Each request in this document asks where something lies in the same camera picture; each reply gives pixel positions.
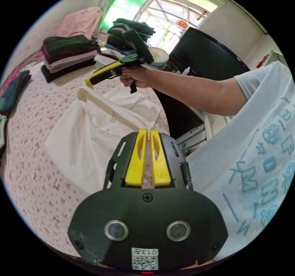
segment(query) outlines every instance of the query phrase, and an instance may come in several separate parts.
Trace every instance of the printed label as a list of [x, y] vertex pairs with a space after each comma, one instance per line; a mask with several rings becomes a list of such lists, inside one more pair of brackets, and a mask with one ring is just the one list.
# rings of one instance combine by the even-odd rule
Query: printed label
[[134, 270], [158, 270], [158, 249], [132, 248], [132, 269]]

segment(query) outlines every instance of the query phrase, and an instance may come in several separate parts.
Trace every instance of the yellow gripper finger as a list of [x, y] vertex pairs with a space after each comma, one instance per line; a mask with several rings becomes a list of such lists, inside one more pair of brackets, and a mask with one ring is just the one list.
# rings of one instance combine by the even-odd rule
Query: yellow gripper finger
[[92, 87], [93, 84], [91, 83], [91, 79], [105, 71], [108, 71], [108, 70], [112, 70], [116, 67], [118, 67], [119, 65], [121, 65], [122, 63], [120, 61], [117, 61], [117, 62], [114, 62], [114, 63], [111, 63], [109, 65], [106, 65], [105, 67], [102, 67], [100, 69], [98, 69], [96, 72], [92, 73], [86, 80], [85, 80], [85, 83], [87, 86], [89, 87]]
[[142, 188], [144, 182], [145, 155], [147, 148], [147, 129], [138, 130], [134, 149], [131, 155], [129, 167], [125, 177], [128, 186], [139, 186]]
[[151, 169], [154, 188], [169, 186], [171, 177], [169, 174], [164, 150], [161, 144], [160, 134], [157, 130], [151, 130]]

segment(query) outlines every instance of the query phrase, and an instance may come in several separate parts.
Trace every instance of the person's hand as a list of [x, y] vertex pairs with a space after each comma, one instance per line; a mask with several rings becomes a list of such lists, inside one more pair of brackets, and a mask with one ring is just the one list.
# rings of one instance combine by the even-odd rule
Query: person's hand
[[120, 81], [124, 86], [130, 86], [135, 81], [138, 88], [148, 88], [151, 84], [152, 72], [153, 70], [143, 66], [123, 68]]

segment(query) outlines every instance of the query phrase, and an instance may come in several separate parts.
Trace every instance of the person's arm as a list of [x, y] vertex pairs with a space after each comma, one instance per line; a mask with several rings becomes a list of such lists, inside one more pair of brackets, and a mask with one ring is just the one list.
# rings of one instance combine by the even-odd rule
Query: person's arm
[[236, 115], [247, 98], [235, 78], [215, 81], [153, 70], [149, 86], [203, 112]]

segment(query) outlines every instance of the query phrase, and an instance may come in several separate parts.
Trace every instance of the white wall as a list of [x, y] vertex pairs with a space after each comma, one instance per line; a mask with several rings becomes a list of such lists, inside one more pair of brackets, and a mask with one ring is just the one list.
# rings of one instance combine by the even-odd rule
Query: white wall
[[238, 7], [224, 4], [198, 28], [212, 36], [244, 61], [264, 35]]
[[54, 36], [56, 27], [67, 13], [91, 6], [100, 6], [103, 8], [106, 2], [107, 0], [62, 0], [53, 6], [36, 21], [20, 41], [6, 66], [1, 82], [3, 82], [22, 61], [37, 52], [41, 48], [46, 37]]
[[245, 59], [244, 63], [252, 70], [256, 69], [259, 62], [262, 61], [263, 57], [269, 54], [271, 51], [281, 53], [279, 47], [270, 35], [263, 35], [260, 42], [255, 46], [253, 51]]

